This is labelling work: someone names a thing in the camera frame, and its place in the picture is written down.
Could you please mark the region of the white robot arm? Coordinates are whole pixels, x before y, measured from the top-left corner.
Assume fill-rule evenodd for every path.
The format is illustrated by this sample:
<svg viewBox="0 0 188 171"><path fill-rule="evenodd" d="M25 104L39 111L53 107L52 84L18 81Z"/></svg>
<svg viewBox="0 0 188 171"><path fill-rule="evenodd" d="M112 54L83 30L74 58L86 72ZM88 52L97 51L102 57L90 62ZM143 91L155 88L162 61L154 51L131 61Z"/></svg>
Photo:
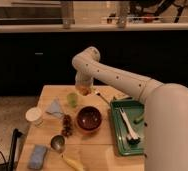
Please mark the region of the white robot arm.
<svg viewBox="0 0 188 171"><path fill-rule="evenodd" d="M188 171L187 87L104 65L93 46L75 55L72 65L79 91L97 79L144 105L144 171Z"/></svg>

